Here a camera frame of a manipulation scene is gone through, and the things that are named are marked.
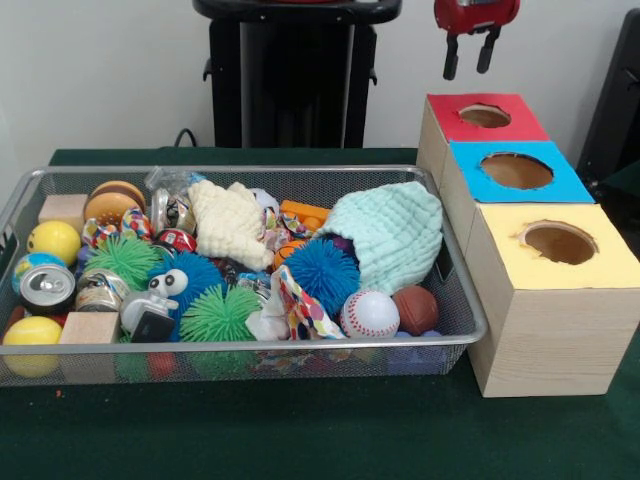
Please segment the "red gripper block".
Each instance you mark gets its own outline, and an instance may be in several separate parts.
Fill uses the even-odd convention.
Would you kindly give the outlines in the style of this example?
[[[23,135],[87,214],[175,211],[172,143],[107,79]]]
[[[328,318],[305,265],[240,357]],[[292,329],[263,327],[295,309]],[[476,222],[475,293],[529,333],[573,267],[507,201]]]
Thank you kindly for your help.
[[[443,78],[454,80],[458,65],[458,35],[484,32],[487,35],[480,50],[476,71],[488,72],[494,45],[501,34],[501,27],[511,23],[520,9],[519,0],[458,1],[435,0],[434,15],[439,28],[445,30],[446,57]]]

